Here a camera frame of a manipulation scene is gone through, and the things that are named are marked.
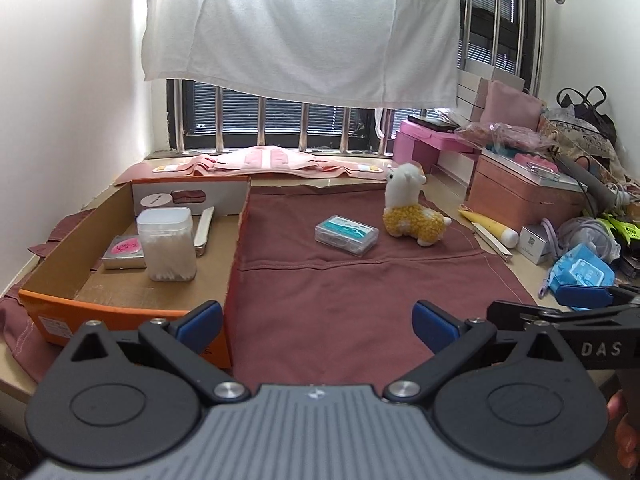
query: orange box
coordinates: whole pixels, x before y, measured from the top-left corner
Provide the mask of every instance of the orange box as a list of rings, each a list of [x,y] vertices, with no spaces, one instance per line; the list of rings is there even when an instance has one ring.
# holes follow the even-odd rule
[[[135,330],[142,322],[183,316],[207,300],[235,295],[239,241],[246,224],[250,179],[177,177],[136,180],[125,184],[84,219],[36,268],[21,288],[22,304],[45,339],[64,346],[90,319],[110,330]],[[141,197],[157,193],[200,190],[215,216],[206,252],[198,257],[191,282],[153,282],[145,269],[105,270],[99,260],[117,235],[136,233]],[[202,204],[175,203],[202,211]],[[199,220],[194,216],[194,228]],[[231,368],[230,346],[223,330],[203,352],[219,368]]]

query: pink label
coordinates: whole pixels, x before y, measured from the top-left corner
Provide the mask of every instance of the pink label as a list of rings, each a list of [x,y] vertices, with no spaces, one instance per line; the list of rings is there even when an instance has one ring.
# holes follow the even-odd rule
[[[111,254],[133,254],[137,253],[142,248],[140,241],[137,238],[128,238],[121,241],[111,249]]]

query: maroon cloth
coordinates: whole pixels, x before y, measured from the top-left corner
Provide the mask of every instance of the maroon cloth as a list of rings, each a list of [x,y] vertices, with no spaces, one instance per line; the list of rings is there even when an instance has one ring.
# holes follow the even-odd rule
[[[41,258],[48,256],[57,244],[92,211],[93,209],[87,209],[66,216],[53,228],[46,243],[30,247],[29,250]],[[18,364],[34,381],[40,382],[60,353],[60,347],[44,340],[27,311],[20,304],[18,291],[28,278],[29,274],[14,283],[7,294],[0,298],[0,330]]]
[[[225,312],[234,375],[261,383],[382,388],[430,355],[411,312],[430,300],[454,316],[483,317],[493,300],[534,303],[513,273],[453,222],[420,247],[382,223],[383,184],[254,187],[236,300]],[[338,214],[380,229],[359,258],[319,244],[314,227]]]

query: plastic box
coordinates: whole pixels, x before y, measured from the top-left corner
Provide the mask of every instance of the plastic box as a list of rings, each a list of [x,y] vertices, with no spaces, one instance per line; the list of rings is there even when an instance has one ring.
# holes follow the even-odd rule
[[[411,121],[400,121],[400,129],[394,141],[393,160],[404,164],[410,160],[419,162],[424,173],[431,173],[437,163],[440,150],[471,153],[473,149],[459,141],[456,134],[436,132]]]
[[[336,215],[316,226],[316,241],[362,256],[378,241],[378,229]]]
[[[150,279],[188,282],[195,277],[196,251],[190,209],[146,209],[138,215],[136,224]]]

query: pink storage box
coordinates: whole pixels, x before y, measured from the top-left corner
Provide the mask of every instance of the pink storage box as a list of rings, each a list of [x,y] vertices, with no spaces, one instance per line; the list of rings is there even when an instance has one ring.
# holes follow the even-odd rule
[[[424,173],[431,173],[440,151],[472,153],[473,149],[460,142],[456,134],[436,132],[411,121],[400,121],[396,132],[393,160],[404,164],[410,160],[419,162]]]
[[[525,225],[539,224],[543,218],[558,229],[565,221],[581,215],[584,195],[539,186],[481,155],[466,206],[519,233]]]

